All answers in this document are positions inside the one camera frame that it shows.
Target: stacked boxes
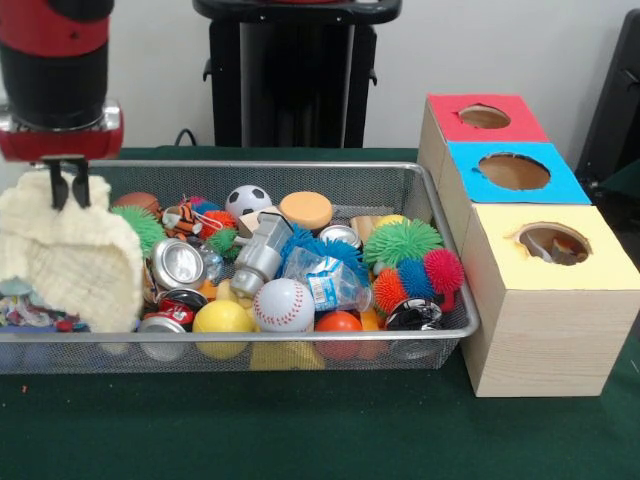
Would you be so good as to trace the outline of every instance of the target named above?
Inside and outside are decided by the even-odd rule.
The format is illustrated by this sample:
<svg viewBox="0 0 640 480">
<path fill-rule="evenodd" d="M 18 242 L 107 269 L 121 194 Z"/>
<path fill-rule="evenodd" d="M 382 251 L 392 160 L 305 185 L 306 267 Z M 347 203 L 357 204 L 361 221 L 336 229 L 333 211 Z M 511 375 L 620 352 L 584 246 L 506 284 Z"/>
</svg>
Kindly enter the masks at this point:
<svg viewBox="0 0 640 480">
<path fill-rule="evenodd" d="M 640 275 L 522 99 L 430 96 L 434 178 L 481 317 L 476 395 L 599 395 L 640 307 Z"/>
</svg>

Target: metal mesh basket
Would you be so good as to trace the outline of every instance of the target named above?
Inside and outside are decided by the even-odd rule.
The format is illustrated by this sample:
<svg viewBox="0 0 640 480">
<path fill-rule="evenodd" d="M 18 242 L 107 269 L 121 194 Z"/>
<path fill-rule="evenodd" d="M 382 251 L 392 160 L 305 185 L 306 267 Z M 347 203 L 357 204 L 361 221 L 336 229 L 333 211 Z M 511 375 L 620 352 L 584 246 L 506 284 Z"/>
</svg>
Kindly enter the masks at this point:
<svg viewBox="0 0 640 480">
<path fill-rule="evenodd" d="M 112 185 L 112 198 L 147 191 L 165 206 L 183 194 L 224 204 L 238 185 L 256 184 L 275 203 L 288 193 L 312 190 L 336 206 L 334 223 L 401 213 L 433 223 L 445 246 L 455 250 L 433 181 L 415 164 L 121 160 L 92 166 L 93 174 Z M 437 369 L 478 326 L 466 284 L 443 325 L 426 332 L 3 334 L 0 373 Z"/>
</svg>

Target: round hole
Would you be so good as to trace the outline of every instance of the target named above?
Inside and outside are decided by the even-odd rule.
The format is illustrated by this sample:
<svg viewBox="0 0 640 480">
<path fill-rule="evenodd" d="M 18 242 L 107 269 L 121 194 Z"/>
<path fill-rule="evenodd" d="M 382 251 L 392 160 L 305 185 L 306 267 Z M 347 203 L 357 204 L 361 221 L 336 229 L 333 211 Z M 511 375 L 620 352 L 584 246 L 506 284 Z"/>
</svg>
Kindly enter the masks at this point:
<svg viewBox="0 0 640 480">
<path fill-rule="evenodd" d="M 505 128 L 511 124 L 509 115 L 502 110 L 488 107 L 487 105 L 472 105 L 461 110 L 459 115 L 463 123 L 487 130 Z"/>
<path fill-rule="evenodd" d="M 539 223 L 528 225 L 516 235 L 534 257 L 557 265 L 576 265 L 591 253 L 589 242 L 575 230 L 564 225 Z"/>
<path fill-rule="evenodd" d="M 480 160 L 480 171 L 496 185 L 509 190 L 536 190 L 545 187 L 551 174 L 531 157 L 497 153 Z"/>
</svg>

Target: crumpled towel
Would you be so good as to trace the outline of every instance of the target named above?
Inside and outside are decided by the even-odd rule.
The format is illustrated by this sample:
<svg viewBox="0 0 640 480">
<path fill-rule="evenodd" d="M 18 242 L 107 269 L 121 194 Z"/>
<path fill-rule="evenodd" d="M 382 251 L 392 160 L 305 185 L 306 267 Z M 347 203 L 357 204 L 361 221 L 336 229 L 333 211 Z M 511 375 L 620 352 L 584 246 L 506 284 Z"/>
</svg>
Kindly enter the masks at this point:
<svg viewBox="0 0 640 480">
<path fill-rule="evenodd" d="M 82 209 L 64 173 L 69 198 L 51 206 L 49 172 L 24 174 L 0 197 L 0 281 L 18 277 L 92 332 L 131 332 L 142 306 L 138 236 L 109 213 L 111 187 L 91 176 L 91 207 Z"/>
</svg>

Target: yellow box top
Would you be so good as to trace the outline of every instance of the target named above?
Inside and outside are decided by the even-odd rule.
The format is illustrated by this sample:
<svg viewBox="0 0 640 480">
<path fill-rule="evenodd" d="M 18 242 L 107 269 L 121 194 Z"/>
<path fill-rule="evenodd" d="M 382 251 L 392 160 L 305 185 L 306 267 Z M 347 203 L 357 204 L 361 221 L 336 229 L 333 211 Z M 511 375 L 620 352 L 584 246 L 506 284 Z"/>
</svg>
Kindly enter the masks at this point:
<svg viewBox="0 0 640 480">
<path fill-rule="evenodd" d="M 640 273 L 596 207 L 478 204 L 474 209 L 507 289 L 640 291 Z M 554 252 L 555 258 L 578 252 L 569 257 L 579 263 L 547 263 L 536 251 Z"/>
</svg>

